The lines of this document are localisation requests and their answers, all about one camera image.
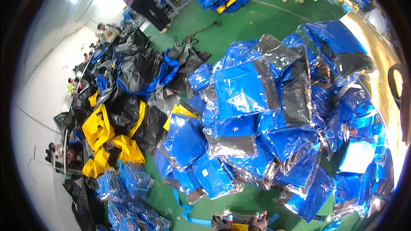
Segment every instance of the white wall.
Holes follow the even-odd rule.
[[[66,98],[68,78],[74,77],[71,70],[84,61],[87,46],[96,40],[94,31],[85,27],[62,41],[39,64],[22,89],[16,104],[34,119],[54,130],[56,126],[53,117],[60,113]],[[14,156],[28,197],[49,230],[80,230],[71,211],[72,199],[62,186],[64,176],[43,164],[47,163],[44,160],[45,150],[55,140],[55,132],[23,111],[15,106],[11,108],[11,130]],[[34,146],[37,146],[38,161],[31,161],[28,166]]]

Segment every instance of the yellow bag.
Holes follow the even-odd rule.
[[[110,141],[115,135],[104,104],[99,105],[90,117],[88,117],[82,129],[93,151],[99,149],[102,144]]]
[[[102,147],[94,152],[93,159],[88,159],[83,167],[83,175],[86,177],[97,178],[101,173],[104,173],[106,168],[110,167],[107,161],[110,153],[106,152]]]
[[[187,117],[193,117],[198,119],[198,116],[193,114],[192,112],[190,112],[189,110],[187,110],[186,108],[184,108],[184,106],[182,105],[174,105],[173,110],[170,113],[170,116],[168,117],[166,123],[164,124],[163,128],[165,130],[168,131],[168,129],[170,128],[170,121],[171,121],[171,115],[172,114],[179,114],[179,115],[183,115],[183,116],[187,116]]]
[[[117,148],[121,149],[121,152],[118,155],[119,160],[134,163],[146,162],[146,159],[144,159],[144,156],[141,153],[140,148],[138,148],[136,141],[131,140],[130,137],[124,135],[116,136],[113,138],[112,142]]]
[[[98,94],[100,94],[100,90],[99,90],[99,89],[97,90],[97,92],[96,92],[94,95],[92,95],[92,96],[90,96],[90,97],[88,98],[88,100],[90,101],[91,107],[96,106],[96,101],[97,101],[97,95],[98,95]]]
[[[231,6],[237,0],[229,0],[227,4],[222,5],[221,7],[217,8],[217,13],[222,13],[227,7]]]
[[[146,103],[140,100],[138,103],[138,121],[136,122],[134,127],[127,132],[127,135],[129,137],[132,137],[136,133],[137,129],[140,127],[141,123],[143,122],[145,113],[146,113]]]

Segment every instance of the shoe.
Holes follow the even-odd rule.
[[[163,28],[163,30],[162,31],[160,31],[160,34],[164,34],[164,33],[166,33],[168,31],[168,28],[166,27],[166,28]]]

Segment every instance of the hand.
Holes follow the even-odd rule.
[[[259,219],[260,213],[256,212],[253,220],[248,225],[248,231],[266,231],[268,225],[267,211],[264,211],[263,217]]]
[[[218,215],[218,212],[215,213],[211,219],[211,228],[214,231],[230,231],[231,224],[233,223],[233,215],[229,214],[226,222],[223,222]]]

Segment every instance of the black pants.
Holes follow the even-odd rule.
[[[167,15],[155,5],[154,0],[134,0],[131,9],[147,18],[159,31],[162,31],[170,23]]]

